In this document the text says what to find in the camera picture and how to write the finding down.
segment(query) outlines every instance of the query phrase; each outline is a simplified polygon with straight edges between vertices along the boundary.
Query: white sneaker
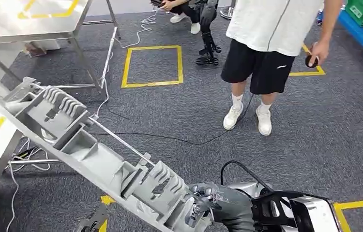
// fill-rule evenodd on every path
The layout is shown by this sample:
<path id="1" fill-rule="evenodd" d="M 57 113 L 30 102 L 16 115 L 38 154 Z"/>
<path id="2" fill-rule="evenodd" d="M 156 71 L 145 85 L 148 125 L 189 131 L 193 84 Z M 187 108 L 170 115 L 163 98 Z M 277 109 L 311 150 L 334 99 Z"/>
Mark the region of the white sneaker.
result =
<path id="1" fill-rule="evenodd" d="M 237 119 L 243 112 L 243 103 L 240 105 L 240 109 L 235 109 L 233 106 L 230 107 L 229 112 L 224 117 L 223 127 L 226 130 L 231 130 L 236 126 Z"/>
<path id="2" fill-rule="evenodd" d="M 200 32 L 200 23 L 192 23 L 192 27 L 190 29 L 190 33 L 197 34 Z"/>
<path id="3" fill-rule="evenodd" d="M 180 22 L 182 19 L 186 18 L 187 15 L 185 15 L 184 13 L 182 14 L 174 14 L 174 16 L 170 19 L 171 23 L 178 23 Z"/>
<path id="4" fill-rule="evenodd" d="M 256 109 L 256 115 L 258 118 L 258 131 L 264 136 L 269 136 L 271 134 L 271 113 L 270 110 L 267 112 L 260 112 L 260 106 Z"/>

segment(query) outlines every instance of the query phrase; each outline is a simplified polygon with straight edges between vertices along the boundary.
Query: hand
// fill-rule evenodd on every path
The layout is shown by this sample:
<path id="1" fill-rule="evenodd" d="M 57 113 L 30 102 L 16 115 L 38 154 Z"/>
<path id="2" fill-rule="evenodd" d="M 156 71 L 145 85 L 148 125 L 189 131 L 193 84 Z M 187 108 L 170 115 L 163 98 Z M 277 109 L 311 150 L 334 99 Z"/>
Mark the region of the hand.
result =
<path id="1" fill-rule="evenodd" d="M 318 58 L 318 65 L 321 65 L 328 56 L 330 41 L 318 41 L 311 48 L 311 59 L 308 66 L 313 66 L 314 61 Z"/>
<path id="2" fill-rule="evenodd" d="M 214 14 L 216 13 L 216 9 L 212 6 L 206 5 L 201 13 L 200 24 L 202 25 L 210 25 L 213 21 Z"/>
<path id="3" fill-rule="evenodd" d="M 162 1 L 162 4 L 163 4 L 163 6 L 160 7 L 160 9 L 163 9 L 165 11 L 171 11 L 171 9 L 173 9 L 173 7 L 174 7 L 174 4 L 172 1 L 164 0 L 164 1 Z"/>

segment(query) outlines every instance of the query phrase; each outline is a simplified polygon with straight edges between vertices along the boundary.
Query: gray carpet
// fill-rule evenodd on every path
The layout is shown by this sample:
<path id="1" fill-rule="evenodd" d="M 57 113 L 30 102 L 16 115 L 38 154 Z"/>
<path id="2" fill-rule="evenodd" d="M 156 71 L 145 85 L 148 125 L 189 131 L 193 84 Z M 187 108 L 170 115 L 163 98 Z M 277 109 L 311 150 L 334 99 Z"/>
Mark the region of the gray carpet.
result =
<path id="1" fill-rule="evenodd" d="M 145 14 L 121 14 L 123 43 L 134 43 L 135 32 Z M 100 121 L 115 132 L 140 132 L 177 137 L 193 143 L 205 142 L 224 132 L 222 120 L 230 107 L 229 85 L 219 74 L 226 58 L 228 21 L 218 17 L 213 23 L 214 40 L 223 48 L 217 67 L 198 67 L 194 63 L 202 48 L 200 35 L 189 33 L 189 22 L 170 24 L 169 15 L 158 15 L 153 32 L 141 34 L 139 46 L 182 46 L 184 83 L 181 85 L 121 88 L 127 49 L 118 45 L 107 79 L 112 112 L 103 107 Z M 79 43 L 85 55 L 101 74 L 111 36 L 111 25 L 84 26 Z M 319 34 L 314 26 L 306 39 L 311 44 Z M 304 55 L 297 58 L 293 72 L 305 72 Z M 173 80 L 175 56 L 171 51 L 135 51 L 129 82 Z M 31 76 L 43 84 L 83 83 L 87 81 L 77 56 L 70 47 L 40 58 L 19 56 L 12 67 L 21 76 Z M 327 75 L 291 77 L 286 92 L 272 107 L 273 131 L 269 137 L 257 131 L 254 97 L 247 114 L 236 128 L 203 145 L 142 135 L 122 137 L 153 161 L 162 160 L 187 183 L 202 180 L 219 182 L 222 165 L 235 159 L 243 162 L 276 189 L 308 192 L 336 202 L 363 199 L 363 50 L 341 27 L 334 32 L 331 53 L 323 65 Z M 95 110 L 101 103 L 95 91 L 71 94 Z M 249 101 L 247 92 L 244 102 Z M 91 128 L 92 132 L 101 132 Z M 108 136 L 98 138 L 131 162 L 138 159 Z M 20 184 L 15 199 L 16 220 L 10 231 L 72 231 L 92 212 L 103 193 L 63 164 L 40 172 L 26 168 L 15 174 Z M 227 182 L 250 180 L 241 170 L 226 170 Z M 15 190 L 6 172 L 0 180 L 0 231 L 11 219 L 10 200 Z M 363 209 L 348 210 L 346 218 L 353 232 L 363 231 Z M 113 232 L 154 231 L 123 209 L 112 206 L 108 230 Z M 209 231 L 226 231 L 220 226 Z"/>

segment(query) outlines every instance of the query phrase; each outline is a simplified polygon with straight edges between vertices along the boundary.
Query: white t-shirt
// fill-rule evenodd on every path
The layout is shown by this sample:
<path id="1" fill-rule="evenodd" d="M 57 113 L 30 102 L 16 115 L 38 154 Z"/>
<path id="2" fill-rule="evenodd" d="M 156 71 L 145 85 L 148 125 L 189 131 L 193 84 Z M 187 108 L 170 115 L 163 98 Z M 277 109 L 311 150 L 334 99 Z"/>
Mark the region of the white t-shirt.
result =
<path id="1" fill-rule="evenodd" d="M 227 37 L 260 51 L 295 57 L 323 0 L 237 0 Z"/>

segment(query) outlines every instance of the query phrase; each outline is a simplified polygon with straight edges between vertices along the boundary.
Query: gray glove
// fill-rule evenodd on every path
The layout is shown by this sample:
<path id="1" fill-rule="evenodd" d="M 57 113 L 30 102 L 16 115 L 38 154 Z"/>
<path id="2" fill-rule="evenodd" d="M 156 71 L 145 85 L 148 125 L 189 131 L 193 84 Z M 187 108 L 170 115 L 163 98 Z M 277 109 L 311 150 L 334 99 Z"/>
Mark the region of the gray glove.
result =
<path id="1" fill-rule="evenodd" d="M 214 221 L 222 222 L 229 232 L 254 232 L 251 199 L 242 192 L 214 183 L 190 185 L 190 190 L 206 204 L 196 203 L 204 212 L 210 206 Z"/>

